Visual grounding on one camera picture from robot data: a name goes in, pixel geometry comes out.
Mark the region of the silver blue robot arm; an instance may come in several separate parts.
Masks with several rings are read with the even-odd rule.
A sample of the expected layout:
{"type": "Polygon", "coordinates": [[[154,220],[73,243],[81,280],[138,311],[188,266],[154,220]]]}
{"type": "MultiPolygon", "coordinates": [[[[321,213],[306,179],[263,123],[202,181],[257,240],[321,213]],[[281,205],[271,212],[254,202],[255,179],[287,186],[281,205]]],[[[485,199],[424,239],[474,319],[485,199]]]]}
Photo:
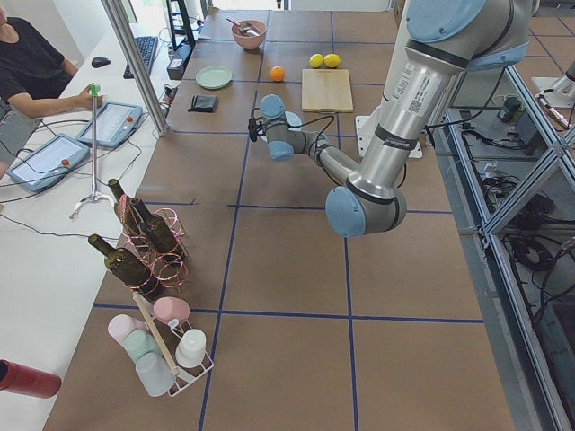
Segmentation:
{"type": "Polygon", "coordinates": [[[527,53],[529,1],[409,1],[394,44],[367,152],[355,162],[320,132],[295,131],[275,94],[261,99],[270,157],[306,154],[336,183],[325,213],[334,232],[358,237],[394,229],[407,204],[396,185],[410,152],[450,79],[463,71],[502,68],[527,53]]]}

